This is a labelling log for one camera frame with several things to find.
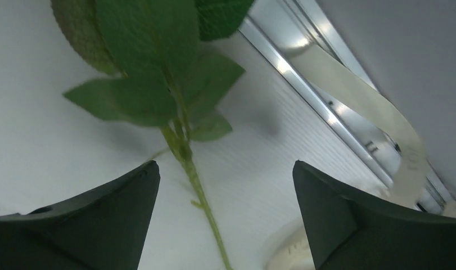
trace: green leaf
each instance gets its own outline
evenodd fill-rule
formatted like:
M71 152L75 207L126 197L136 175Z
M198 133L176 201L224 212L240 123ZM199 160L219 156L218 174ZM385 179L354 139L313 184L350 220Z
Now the green leaf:
M105 47L95 16L95 0L51 0L57 24L82 59L103 73L119 70Z
M181 82L188 117L196 119L213 111L243 73L242 67L220 53L200 56Z
M229 38L241 26L254 0L195 0L200 39Z
M209 142L221 139L233 131L228 120L219 113L212 113L196 123L191 138L194 141Z
M64 96L104 121L161 127L177 115L177 104L166 85L153 80L94 79Z
M176 77L197 57L193 0L97 1L97 17L107 48L130 77L153 68Z

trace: white wall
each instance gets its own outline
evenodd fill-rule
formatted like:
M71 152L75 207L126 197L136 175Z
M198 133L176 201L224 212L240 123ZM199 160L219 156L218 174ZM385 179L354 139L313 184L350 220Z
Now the white wall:
M195 144L195 160L235 269L261 269L272 234L300 218L301 159L356 186L375 176L240 35L219 46L246 70L221 104L235 132ZM156 130L101 123L61 93L99 74L59 32L49 0L0 0L0 214L68 199L165 147ZM221 269L211 231L176 161L161 185L140 269Z

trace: ceiling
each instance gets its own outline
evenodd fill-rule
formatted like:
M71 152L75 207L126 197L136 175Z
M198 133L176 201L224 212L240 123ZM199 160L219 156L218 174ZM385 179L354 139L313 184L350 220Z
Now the ceiling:
M317 0L456 197L456 0Z

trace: white plastic strip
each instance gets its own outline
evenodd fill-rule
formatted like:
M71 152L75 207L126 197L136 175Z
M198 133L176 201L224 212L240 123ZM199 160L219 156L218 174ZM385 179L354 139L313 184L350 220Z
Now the white plastic strip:
M426 185L428 162L417 132L405 117L366 82L358 78L318 45L291 59L311 84L319 87L387 133L401 149L401 164L393 176L388 200L412 208Z

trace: green stem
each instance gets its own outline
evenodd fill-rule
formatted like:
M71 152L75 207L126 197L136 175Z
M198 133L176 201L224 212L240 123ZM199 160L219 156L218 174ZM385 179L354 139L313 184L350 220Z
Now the green stem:
M178 138L176 133L169 126L162 127L160 130L165 137L165 140L168 143L171 152L183 167L186 175L188 176L189 183L195 190L195 193L198 197L199 202L192 201L191 203L205 212L211 230L213 231L214 238L216 239L216 243L218 244L218 249L221 254L223 264L226 270L233 270L231 264L229 263L228 253L224 247L223 239L221 238L218 225L213 216L213 211L211 211L211 207L208 204L205 191L203 190L200 182L200 177L198 176L198 172L193 162L192 151L189 146L189 142L185 141L183 138Z
M206 199L205 192L203 187L201 186L200 177L198 176L198 172L196 171L195 164L193 160L190 158L185 160L182 163L182 167L188 175L189 182L193 189L196 192L196 195L199 199L199 208L201 208L204 212L206 217L208 218L208 222L210 223L211 230L213 230L214 238L216 239L216 243L218 244L218 249L221 254L221 258L223 259L223 264L226 267L226 270L233 270L231 264L229 263L228 253L223 244L223 239L221 238L221 234L219 233L219 228L216 223L216 220L213 216L213 212L211 211L211 207L208 204L208 200Z
M164 72L164 74L165 74L166 82L168 83L168 88L170 89L170 92L173 94L175 100L177 101L177 105L180 108L181 122L183 123L184 129L186 132L186 138L188 139L188 142L189 142L191 139L191 137L190 137L191 128L189 126L188 112L187 112L186 106L183 101L183 95L182 95L180 89L178 88L178 86L173 78L173 75L169 71Z
M183 124L180 121L180 119L178 119L178 118L173 119L173 126L175 127L175 133L177 134L178 138L184 140L185 133L183 131Z

